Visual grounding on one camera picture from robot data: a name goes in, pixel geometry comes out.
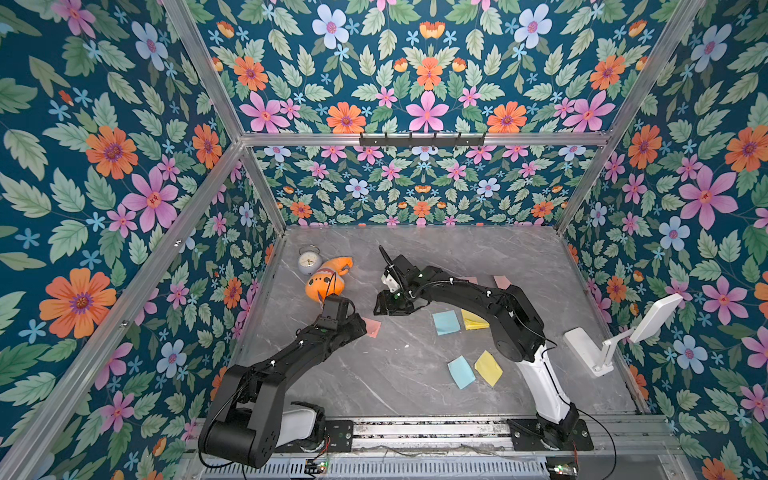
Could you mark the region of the blue memo pad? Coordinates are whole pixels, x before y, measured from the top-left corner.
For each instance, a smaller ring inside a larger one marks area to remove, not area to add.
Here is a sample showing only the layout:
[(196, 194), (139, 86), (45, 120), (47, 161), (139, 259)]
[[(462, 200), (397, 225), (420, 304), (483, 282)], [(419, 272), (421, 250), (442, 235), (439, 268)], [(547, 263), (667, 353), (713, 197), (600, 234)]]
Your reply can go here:
[(457, 314), (453, 310), (434, 313), (432, 318), (438, 336), (449, 335), (461, 331)]

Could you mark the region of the yellow memo pad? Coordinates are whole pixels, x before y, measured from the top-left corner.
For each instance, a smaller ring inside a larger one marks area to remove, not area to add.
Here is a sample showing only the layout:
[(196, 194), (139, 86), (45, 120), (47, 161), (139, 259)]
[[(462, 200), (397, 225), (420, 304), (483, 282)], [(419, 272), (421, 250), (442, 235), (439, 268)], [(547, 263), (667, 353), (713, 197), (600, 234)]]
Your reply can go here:
[(462, 309), (461, 316), (466, 330), (482, 330), (490, 328), (490, 324), (486, 320), (472, 312)]

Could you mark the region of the torn pink sheet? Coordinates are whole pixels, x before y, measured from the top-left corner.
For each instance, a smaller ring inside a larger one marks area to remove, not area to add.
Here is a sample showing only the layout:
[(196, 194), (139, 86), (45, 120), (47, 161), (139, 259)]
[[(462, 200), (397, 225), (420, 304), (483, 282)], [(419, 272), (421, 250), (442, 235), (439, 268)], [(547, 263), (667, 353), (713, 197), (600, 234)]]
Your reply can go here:
[(496, 286), (502, 290), (506, 290), (511, 286), (511, 282), (506, 276), (494, 276), (494, 281)]

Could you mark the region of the torn yellow sheet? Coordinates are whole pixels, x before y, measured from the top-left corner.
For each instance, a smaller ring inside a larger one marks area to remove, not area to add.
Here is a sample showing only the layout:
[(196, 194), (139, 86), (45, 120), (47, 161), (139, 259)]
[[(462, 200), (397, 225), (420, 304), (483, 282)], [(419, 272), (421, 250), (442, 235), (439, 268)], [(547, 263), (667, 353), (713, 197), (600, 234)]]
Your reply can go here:
[(491, 387), (495, 387), (503, 375), (503, 370), (489, 351), (484, 351), (474, 364), (475, 370)]

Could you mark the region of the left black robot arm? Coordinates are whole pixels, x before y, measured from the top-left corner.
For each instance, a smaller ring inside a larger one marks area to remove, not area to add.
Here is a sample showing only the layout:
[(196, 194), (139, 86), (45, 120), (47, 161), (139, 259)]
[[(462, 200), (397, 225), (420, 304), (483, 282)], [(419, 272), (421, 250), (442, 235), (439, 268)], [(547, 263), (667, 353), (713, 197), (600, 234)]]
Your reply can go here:
[(198, 452), (260, 468), (285, 444), (321, 442), (320, 407), (301, 405), (290, 420), (294, 431), (283, 426), (286, 392), (335, 351), (366, 334), (354, 303), (330, 295), (316, 320), (300, 329), (288, 346), (266, 360), (225, 371), (201, 429)]

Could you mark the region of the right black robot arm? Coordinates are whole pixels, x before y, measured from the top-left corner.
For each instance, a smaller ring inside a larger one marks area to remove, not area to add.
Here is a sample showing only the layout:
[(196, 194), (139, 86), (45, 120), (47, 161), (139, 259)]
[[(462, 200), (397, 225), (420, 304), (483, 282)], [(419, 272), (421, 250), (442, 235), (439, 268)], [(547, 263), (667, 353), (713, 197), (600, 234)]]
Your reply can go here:
[(485, 320), (493, 344), (517, 364), (533, 396), (542, 442), (559, 449), (574, 439), (579, 409), (562, 388), (549, 359), (556, 343), (545, 336), (542, 317), (523, 290), (483, 286), (436, 266), (420, 268), (405, 256), (392, 258), (379, 248), (385, 269), (385, 289), (376, 298), (374, 314), (409, 316), (435, 302), (466, 310)]

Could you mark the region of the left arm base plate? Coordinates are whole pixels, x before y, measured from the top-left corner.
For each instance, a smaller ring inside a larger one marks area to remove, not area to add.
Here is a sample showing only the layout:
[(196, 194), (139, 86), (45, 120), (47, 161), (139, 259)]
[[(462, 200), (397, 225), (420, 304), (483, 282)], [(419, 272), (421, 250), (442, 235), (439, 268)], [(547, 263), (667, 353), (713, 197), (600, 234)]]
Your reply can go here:
[(276, 453), (350, 453), (355, 423), (351, 420), (326, 420), (307, 439), (295, 440), (276, 448)]

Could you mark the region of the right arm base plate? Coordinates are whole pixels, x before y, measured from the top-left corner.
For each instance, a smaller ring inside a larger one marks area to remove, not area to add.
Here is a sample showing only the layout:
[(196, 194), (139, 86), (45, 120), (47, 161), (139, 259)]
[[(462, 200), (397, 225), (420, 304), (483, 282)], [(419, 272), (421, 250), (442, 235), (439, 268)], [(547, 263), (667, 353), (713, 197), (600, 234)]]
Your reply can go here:
[(594, 443), (583, 419), (578, 419), (568, 434), (557, 426), (537, 419), (507, 419), (515, 451), (593, 451)]

